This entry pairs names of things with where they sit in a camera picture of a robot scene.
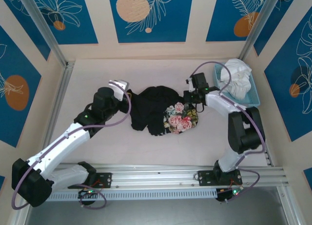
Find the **black cloth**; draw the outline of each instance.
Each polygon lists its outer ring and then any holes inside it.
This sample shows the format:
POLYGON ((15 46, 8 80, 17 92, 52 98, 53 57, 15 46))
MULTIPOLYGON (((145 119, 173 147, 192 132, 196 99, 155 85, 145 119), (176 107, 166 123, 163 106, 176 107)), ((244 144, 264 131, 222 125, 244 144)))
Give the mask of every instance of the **black cloth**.
POLYGON ((150 134, 158 136, 165 133, 164 111, 170 105, 183 102, 183 98, 171 88, 165 86, 148 87, 139 95, 131 94, 130 112, 132 128, 142 131, 147 126, 150 134))

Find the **blue plastic basket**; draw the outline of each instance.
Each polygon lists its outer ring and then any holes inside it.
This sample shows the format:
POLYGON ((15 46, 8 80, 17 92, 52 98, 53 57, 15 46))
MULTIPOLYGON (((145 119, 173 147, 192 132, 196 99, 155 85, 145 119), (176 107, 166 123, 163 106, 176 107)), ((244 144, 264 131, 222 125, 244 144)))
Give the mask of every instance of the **blue plastic basket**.
MULTIPOLYGON (((220 81, 220 76, 221 76, 221 70, 222 70, 222 66, 219 65, 219 64, 216 64, 214 66, 214 85, 218 88, 220 88, 219 86, 219 81, 220 81)), ((252 107, 252 106, 255 106, 255 107, 258 107, 260 105, 260 99, 259 99, 259 96, 258 96, 258 92, 257 92, 257 89, 255 87, 255 84, 254 84, 254 78, 253 78, 253 75, 250 74, 249 76, 249 81, 250 81, 250 84, 251 84, 251 89, 249 90, 249 92, 246 94, 245 98, 243 100, 237 100, 235 99, 230 93, 228 92, 224 92, 224 95, 227 96, 228 98, 230 98, 232 101, 238 103, 238 104, 242 104, 246 107, 252 107)))

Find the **white table surface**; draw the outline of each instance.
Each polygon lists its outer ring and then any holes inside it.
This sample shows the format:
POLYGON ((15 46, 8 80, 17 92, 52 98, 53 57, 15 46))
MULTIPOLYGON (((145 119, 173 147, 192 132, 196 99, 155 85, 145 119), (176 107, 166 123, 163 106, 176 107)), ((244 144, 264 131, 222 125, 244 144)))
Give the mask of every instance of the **white table surface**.
MULTIPOLYGON (((61 135, 73 119, 93 101, 97 89, 109 80, 125 80, 136 94, 149 86, 164 85, 181 96, 188 89, 185 80, 203 60, 77 60, 53 133, 61 135)), ((213 64, 203 66, 209 85, 213 85, 213 64)), ((107 123, 120 120, 118 112, 107 123)), ((129 117, 122 124, 103 128, 76 149, 64 163, 86 161, 91 164, 214 165, 230 148, 228 121, 217 111, 205 107, 198 125, 180 135, 152 136, 147 128, 135 131, 129 117)), ((241 166, 267 166, 264 154, 251 155, 241 166)))

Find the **floral fabric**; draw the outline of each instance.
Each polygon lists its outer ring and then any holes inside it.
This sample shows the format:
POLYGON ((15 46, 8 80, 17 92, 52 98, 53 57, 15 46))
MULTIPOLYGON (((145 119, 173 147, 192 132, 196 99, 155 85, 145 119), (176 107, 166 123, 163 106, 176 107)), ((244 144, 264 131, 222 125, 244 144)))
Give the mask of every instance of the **floral fabric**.
POLYGON ((193 105, 176 103, 165 111, 164 126, 166 133, 180 134, 196 127, 198 115, 193 105))

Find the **white cloth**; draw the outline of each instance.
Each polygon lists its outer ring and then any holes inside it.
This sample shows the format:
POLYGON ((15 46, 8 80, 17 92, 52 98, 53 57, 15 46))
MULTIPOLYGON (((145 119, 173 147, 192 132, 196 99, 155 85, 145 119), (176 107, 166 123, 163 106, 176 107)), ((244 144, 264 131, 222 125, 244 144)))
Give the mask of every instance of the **white cloth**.
MULTIPOLYGON (((231 73, 232 81, 224 91, 229 92, 237 100, 243 100, 252 87, 249 82, 251 68, 240 59, 230 59, 225 65, 231 73)), ((222 68, 219 87, 224 87, 229 79, 228 71, 222 68)))

